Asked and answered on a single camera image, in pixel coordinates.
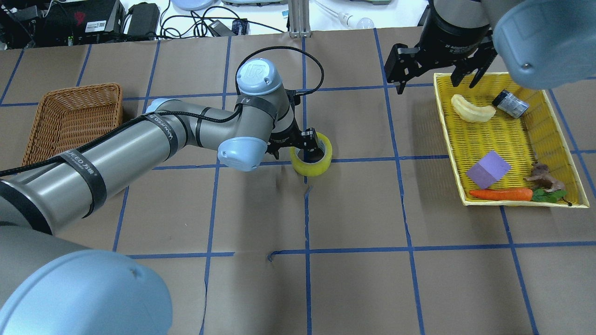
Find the brown wicker basket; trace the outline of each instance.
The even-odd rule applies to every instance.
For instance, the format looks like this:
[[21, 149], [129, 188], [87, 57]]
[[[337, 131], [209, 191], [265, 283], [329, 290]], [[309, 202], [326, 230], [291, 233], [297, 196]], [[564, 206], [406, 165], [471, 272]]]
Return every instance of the brown wicker basket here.
[[116, 83], [60, 89], [44, 95], [23, 165], [80, 147], [122, 123], [122, 87]]

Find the wicker basket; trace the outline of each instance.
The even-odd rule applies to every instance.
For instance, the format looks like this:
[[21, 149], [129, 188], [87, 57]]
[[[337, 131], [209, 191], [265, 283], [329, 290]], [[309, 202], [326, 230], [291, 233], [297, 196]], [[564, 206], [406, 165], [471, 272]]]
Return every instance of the wicker basket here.
[[[449, 158], [464, 205], [589, 207], [586, 192], [545, 91], [522, 88], [508, 73], [487, 73], [474, 88], [468, 87], [473, 76], [467, 76], [458, 87], [453, 87], [450, 75], [435, 73], [434, 91]], [[513, 119], [497, 109], [488, 122], [471, 123], [463, 121], [451, 104], [451, 97], [461, 94], [475, 105], [487, 106], [503, 89], [530, 105], [521, 118]], [[573, 206], [569, 207], [562, 201], [491, 201], [469, 196], [468, 192], [478, 189], [478, 186], [465, 172], [491, 150], [511, 165], [511, 170], [491, 189], [532, 188], [533, 183], [525, 181], [524, 177], [530, 176], [532, 163], [538, 160], [548, 165], [553, 177], [565, 183], [568, 192], [565, 198]]]
[[122, 123], [122, 88], [116, 83], [60, 89], [39, 103], [23, 165], [80, 147]]

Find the purple foam block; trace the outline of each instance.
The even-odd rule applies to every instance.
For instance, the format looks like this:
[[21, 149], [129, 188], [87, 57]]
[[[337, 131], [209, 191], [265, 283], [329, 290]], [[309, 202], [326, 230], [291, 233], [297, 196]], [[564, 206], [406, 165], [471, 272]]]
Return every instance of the purple foam block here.
[[498, 182], [503, 176], [511, 170], [511, 165], [505, 162], [494, 150], [482, 157], [478, 163], [466, 171], [466, 175], [472, 179], [478, 187], [489, 188], [492, 184]]

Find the sticker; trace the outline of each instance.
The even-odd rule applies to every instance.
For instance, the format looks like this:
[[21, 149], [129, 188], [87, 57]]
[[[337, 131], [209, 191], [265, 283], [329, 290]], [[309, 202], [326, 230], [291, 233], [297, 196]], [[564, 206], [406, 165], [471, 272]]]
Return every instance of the sticker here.
[[105, 20], [95, 21], [95, 22], [87, 22], [87, 26], [85, 27], [86, 33], [102, 32], [104, 30], [105, 30]]

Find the toy carrot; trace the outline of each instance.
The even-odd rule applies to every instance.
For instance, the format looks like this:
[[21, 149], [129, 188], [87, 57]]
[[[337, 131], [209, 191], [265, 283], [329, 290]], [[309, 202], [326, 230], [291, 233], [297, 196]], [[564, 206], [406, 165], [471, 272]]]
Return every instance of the toy carrot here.
[[485, 200], [531, 201], [534, 191], [526, 187], [515, 187], [503, 190], [470, 190], [470, 195]]
[[531, 190], [526, 187], [505, 188], [503, 190], [470, 190], [470, 195], [484, 200], [513, 200], [513, 201], [536, 201], [556, 203], [563, 199], [569, 206], [572, 204], [563, 197], [567, 194], [565, 190], [546, 192], [542, 188]]

